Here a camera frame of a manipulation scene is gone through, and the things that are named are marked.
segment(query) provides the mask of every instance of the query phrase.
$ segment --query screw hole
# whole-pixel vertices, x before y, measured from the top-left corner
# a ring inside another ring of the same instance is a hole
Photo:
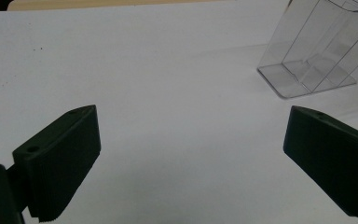
[[[39,150],[39,147],[28,147],[27,152],[34,153]]]

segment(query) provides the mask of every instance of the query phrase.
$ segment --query white surface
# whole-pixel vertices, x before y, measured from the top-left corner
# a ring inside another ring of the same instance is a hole
[[[286,4],[0,12],[0,163],[96,104],[102,154],[54,223],[358,223],[282,151],[291,105],[358,129],[358,85],[284,101],[255,71]]]

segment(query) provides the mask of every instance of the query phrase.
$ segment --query white table surface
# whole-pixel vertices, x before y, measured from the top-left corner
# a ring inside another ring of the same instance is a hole
[[[358,129],[358,85],[284,101],[255,70],[286,4],[0,12],[0,163],[96,104],[102,154],[54,223],[358,223],[282,151],[291,105]]]

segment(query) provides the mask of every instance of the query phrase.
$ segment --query clear plastic box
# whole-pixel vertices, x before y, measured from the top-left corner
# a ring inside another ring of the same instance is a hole
[[[282,98],[358,81],[358,0],[293,0],[259,73]]]

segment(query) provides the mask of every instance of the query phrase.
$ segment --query transparent container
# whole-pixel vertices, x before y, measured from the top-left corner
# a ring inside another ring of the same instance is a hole
[[[259,73],[282,98],[358,82],[358,0],[293,0]]]

